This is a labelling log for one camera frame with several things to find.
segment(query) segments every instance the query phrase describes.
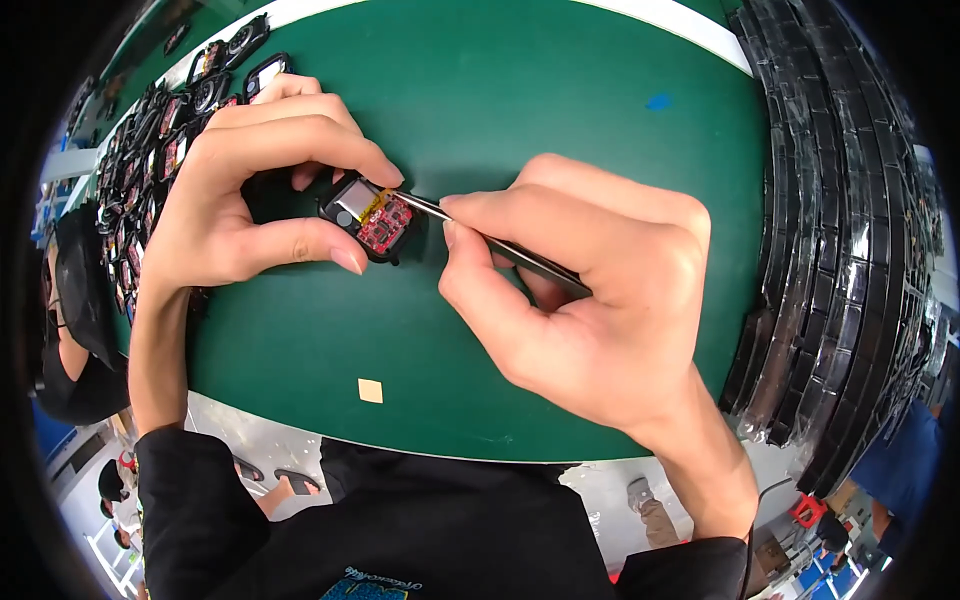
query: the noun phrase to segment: white floor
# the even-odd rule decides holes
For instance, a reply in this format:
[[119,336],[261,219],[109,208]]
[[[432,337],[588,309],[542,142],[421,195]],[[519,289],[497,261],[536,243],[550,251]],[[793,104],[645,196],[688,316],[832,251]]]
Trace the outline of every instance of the white floor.
[[[314,504],[330,502],[320,471],[321,436],[296,427],[262,419],[193,392],[189,398],[187,429],[216,436],[227,443],[234,454],[260,468],[265,487],[245,481],[251,493],[264,493],[276,484],[274,469],[288,468],[308,474],[321,484],[315,496],[296,496],[286,500],[274,513],[281,520]],[[793,459],[793,448],[745,443],[761,490],[783,479]],[[647,477],[654,496],[663,502],[681,539],[689,539],[693,523],[677,500],[677,495],[653,457],[624,461],[584,463],[571,468],[561,482],[584,499],[593,533],[610,572],[618,571],[629,554],[649,550],[639,515],[627,506],[627,485],[638,477]],[[764,498],[757,514],[757,525],[765,524],[794,504],[798,493],[786,485]]]

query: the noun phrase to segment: cable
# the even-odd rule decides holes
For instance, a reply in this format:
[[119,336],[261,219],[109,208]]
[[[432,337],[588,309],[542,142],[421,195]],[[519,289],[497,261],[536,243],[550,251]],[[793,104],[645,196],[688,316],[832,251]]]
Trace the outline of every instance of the cable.
[[[774,485],[768,487],[766,490],[760,493],[756,498],[756,509],[759,511],[760,502],[763,501],[763,496],[765,496],[770,490],[779,488],[783,484],[792,482],[793,479],[787,477],[781,481],[778,481]],[[750,525],[750,531],[747,532],[747,566],[743,569],[743,584],[740,586],[740,593],[737,594],[737,600],[746,600],[747,598],[747,584],[750,582],[750,567],[753,564],[754,555],[754,525]]]

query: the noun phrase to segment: hand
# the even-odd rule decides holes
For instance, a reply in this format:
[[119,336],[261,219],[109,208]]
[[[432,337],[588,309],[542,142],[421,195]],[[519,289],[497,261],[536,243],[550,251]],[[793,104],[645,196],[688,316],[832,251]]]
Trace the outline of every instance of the hand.
[[[709,216],[693,198],[561,156],[537,156],[506,191],[441,201],[450,256],[440,292],[517,386],[654,442],[695,394]],[[520,270],[538,307],[493,268],[477,230],[580,274],[567,303]]]
[[[342,229],[317,217],[255,225],[240,194],[257,171],[303,163],[356,169],[388,187],[403,181],[339,97],[294,77],[264,89],[268,99],[282,96],[273,102],[218,110],[194,140],[147,245],[141,295],[242,281],[290,262],[333,260],[358,275],[366,268],[363,249]],[[308,93],[290,92],[296,84]],[[309,184],[309,171],[295,173],[295,187]]]

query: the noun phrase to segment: sneaker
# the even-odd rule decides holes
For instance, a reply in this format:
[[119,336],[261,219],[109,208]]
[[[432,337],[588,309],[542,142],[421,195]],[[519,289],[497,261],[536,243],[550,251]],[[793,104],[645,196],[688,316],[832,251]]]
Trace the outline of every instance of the sneaker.
[[627,486],[627,504],[635,513],[640,512],[640,507],[647,500],[653,500],[654,493],[650,491],[650,484],[646,477],[640,477]]

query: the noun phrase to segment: beige adhesive pad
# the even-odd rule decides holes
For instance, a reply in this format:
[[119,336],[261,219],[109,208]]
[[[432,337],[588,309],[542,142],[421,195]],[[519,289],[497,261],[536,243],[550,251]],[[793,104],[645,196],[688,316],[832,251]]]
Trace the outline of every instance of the beige adhesive pad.
[[383,384],[371,379],[357,379],[360,388],[360,399],[367,402],[383,404]]

